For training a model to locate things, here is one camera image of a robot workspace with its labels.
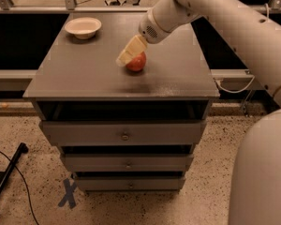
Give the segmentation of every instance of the drawer handle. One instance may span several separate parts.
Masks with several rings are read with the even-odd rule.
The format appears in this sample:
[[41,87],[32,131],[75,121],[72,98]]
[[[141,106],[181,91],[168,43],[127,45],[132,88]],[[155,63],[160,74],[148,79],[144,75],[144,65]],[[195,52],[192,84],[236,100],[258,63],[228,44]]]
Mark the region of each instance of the drawer handle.
[[129,135],[124,132],[124,133],[122,134],[122,140],[123,140],[123,141],[128,141],[128,140],[129,140]]

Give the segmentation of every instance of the blue tape mark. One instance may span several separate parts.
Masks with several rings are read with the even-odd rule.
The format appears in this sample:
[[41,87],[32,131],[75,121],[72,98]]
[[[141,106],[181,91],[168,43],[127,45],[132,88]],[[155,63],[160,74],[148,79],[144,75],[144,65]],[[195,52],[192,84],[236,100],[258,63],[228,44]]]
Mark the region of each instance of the blue tape mark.
[[66,204],[66,202],[68,201],[69,208],[72,209],[76,206],[76,202],[74,200],[73,192],[75,191],[77,185],[74,182],[71,186],[70,183],[69,183],[69,180],[67,178],[67,179],[64,180],[64,186],[65,186],[65,189],[66,189],[66,195],[64,196],[62,201],[60,201],[58,203],[58,206],[63,207]]

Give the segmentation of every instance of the black stand leg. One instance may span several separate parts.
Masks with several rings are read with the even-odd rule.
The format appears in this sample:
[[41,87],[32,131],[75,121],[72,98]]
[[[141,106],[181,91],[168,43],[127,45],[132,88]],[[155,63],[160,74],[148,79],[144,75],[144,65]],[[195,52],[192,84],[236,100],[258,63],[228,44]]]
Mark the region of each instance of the black stand leg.
[[13,171],[13,169],[15,168],[15,165],[17,164],[20,156],[22,153],[27,153],[28,152],[28,148],[26,146],[25,143],[20,143],[20,145],[18,146],[18,149],[16,151],[16,153],[14,154],[14,156],[12,157],[11,161],[9,162],[6,170],[3,172],[1,179],[0,179],[0,193],[3,190],[11,172]]

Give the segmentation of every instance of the gray cabinet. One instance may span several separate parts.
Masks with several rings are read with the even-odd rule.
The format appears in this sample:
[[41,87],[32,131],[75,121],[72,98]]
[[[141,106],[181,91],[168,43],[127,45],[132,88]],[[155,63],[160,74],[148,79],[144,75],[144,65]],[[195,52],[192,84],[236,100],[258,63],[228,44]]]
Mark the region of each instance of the gray cabinet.
[[190,24],[150,45],[142,72],[116,66],[143,15],[70,14],[102,29],[84,41],[63,29],[25,91],[81,190],[181,189],[219,96]]

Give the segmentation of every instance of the metal rail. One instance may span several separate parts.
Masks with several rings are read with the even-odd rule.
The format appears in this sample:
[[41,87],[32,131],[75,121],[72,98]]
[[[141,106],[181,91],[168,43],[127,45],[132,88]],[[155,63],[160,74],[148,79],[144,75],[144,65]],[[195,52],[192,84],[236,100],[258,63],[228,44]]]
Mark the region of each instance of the metal rail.
[[[266,13],[266,7],[264,5],[250,6],[255,11],[260,13]],[[151,7],[75,7],[73,10],[68,10],[66,7],[11,7],[9,10],[3,10],[0,8],[0,13],[75,13],[75,12],[105,12],[105,11],[119,11],[119,12],[137,12],[147,11]],[[280,9],[273,9],[269,7],[270,14],[281,14]]]

